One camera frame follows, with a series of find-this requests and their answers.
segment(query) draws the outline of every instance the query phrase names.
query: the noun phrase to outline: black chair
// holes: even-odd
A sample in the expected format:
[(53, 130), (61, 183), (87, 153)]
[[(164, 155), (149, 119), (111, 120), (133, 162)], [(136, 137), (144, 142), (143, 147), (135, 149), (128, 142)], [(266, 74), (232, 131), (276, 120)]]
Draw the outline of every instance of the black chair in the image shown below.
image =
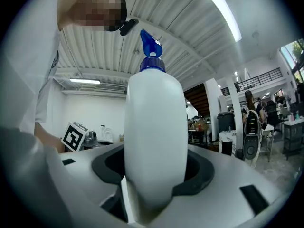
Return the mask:
[(282, 122), (282, 120), (280, 120), (277, 115), (276, 104), (267, 105), (266, 111), (267, 111), (267, 115), (268, 115), (267, 123), (269, 125), (274, 126), (275, 131), (282, 132), (282, 128), (276, 129), (276, 126)]

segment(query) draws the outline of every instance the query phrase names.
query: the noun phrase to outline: bottle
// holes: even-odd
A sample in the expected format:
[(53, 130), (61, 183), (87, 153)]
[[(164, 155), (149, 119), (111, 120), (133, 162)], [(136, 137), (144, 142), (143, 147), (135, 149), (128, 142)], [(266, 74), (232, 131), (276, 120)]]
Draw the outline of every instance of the bottle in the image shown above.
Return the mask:
[(170, 202), (172, 188), (184, 182), (188, 152), (186, 104), (180, 83), (165, 73), (159, 41), (145, 30), (141, 38), (147, 57), (140, 72), (130, 77), (127, 89), (125, 176), (143, 207), (158, 210)]

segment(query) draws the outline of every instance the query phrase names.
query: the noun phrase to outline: gray floor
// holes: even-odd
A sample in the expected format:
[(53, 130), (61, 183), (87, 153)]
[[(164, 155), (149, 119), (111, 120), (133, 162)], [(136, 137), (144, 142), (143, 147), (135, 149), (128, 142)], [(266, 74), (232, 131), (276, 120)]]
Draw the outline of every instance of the gray floor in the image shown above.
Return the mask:
[[(266, 145), (266, 139), (263, 139), (263, 144)], [(275, 132), (271, 160), (268, 162), (266, 155), (260, 155), (256, 162), (256, 170), (283, 192), (290, 192), (304, 167), (304, 152), (302, 150), (300, 153), (290, 156), (288, 160), (286, 160), (286, 156), (282, 152), (282, 134)]]

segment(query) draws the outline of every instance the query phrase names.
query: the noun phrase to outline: neck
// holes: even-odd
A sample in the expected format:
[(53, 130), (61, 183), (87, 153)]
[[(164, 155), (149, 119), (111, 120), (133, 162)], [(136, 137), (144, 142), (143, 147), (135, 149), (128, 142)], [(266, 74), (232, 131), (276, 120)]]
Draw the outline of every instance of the neck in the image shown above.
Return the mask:
[(63, 27), (72, 24), (69, 16), (69, 10), (78, 0), (58, 0), (57, 4), (57, 25), (58, 29), (62, 30)]

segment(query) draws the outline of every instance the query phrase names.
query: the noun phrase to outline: woman with long hair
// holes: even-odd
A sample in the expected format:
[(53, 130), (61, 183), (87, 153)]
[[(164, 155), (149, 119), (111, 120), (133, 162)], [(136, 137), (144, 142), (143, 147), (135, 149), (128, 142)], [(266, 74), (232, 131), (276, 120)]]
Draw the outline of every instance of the woman with long hair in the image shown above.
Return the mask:
[(265, 116), (264, 116), (264, 112), (263, 112), (261, 104), (258, 102), (254, 103), (253, 95), (250, 90), (247, 90), (245, 92), (245, 98), (247, 101), (247, 105), (242, 110), (243, 123), (245, 123), (247, 113), (250, 110), (253, 110), (259, 115), (260, 122), (261, 122), (261, 124), (263, 124), (263, 122), (265, 121)]

